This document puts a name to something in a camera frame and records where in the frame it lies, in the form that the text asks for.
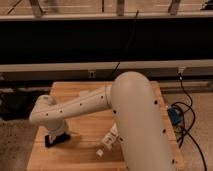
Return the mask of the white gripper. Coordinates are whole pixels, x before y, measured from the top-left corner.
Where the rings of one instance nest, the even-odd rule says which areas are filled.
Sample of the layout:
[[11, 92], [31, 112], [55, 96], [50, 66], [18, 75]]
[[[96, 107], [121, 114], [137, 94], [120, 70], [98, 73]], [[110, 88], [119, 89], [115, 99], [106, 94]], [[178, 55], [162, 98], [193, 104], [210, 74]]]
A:
[[65, 120], [50, 122], [47, 124], [46, 129], [51, 137], [57, 137], [63, 133], [69, 133], [69, 127]]

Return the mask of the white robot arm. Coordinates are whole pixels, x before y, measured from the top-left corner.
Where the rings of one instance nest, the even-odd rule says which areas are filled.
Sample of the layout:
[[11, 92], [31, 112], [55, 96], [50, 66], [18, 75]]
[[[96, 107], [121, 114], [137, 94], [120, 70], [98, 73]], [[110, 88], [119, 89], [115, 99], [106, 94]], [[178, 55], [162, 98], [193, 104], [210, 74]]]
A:
[[68, 133], [68, 118], [107, 109], [113, 112], [128, 171], [176, 171], [159, 102], [141, 73], [124, 72], [112, 84], [63, 103], [42, 95], [29, 120], [44, 126], [53, 144]]

